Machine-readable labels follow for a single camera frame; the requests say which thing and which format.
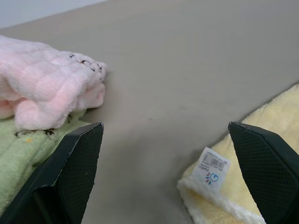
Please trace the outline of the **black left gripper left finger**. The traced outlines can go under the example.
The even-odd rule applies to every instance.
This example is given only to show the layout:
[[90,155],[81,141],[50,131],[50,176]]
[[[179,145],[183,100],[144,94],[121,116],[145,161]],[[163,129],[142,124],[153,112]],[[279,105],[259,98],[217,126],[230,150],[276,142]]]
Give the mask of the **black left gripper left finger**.
[[81,224],[94,186],[104,127],[77,128],[31,174],[0,224]]

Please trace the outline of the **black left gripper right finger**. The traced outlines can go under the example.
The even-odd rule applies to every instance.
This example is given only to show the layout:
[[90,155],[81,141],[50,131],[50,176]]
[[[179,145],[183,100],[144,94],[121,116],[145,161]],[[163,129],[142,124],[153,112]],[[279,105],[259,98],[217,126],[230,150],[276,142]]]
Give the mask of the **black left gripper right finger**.
[[242,177],[266,224],[299,224],[299,154],[260,127],[230,122],[228,130]]

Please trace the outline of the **yellow fluffy towel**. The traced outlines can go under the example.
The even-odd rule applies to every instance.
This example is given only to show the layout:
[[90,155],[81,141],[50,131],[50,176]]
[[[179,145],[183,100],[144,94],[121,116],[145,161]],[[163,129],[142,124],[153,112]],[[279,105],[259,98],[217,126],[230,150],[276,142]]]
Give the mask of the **yellow fluffy towel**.
[[[299,84],[242,122],[277,133],[299,153]],[[266,224],[243,180],[230,135],[206,147],[177,188],[194,224]]]

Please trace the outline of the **green fluffy folded towel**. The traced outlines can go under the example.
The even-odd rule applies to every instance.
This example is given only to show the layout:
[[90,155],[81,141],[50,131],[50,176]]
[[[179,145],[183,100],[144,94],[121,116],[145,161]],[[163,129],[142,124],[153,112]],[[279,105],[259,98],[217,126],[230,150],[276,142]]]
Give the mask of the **green fluffy folded towel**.
[[0,216],[63,137],[88,124],[80,120],[84,114],[73,112],[60,128],[37,131],[17,131],[14,118],[0,120]]

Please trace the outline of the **pink fluffy folded towel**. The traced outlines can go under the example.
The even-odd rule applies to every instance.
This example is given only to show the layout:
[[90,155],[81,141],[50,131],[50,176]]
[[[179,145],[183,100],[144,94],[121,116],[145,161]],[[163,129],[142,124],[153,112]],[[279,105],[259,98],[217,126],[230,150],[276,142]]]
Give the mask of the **pink fluffy folded towel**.
[[103,104],[106,73],[86,55],[0,35],[0,119],[14,117],[19,130],[59,128]]

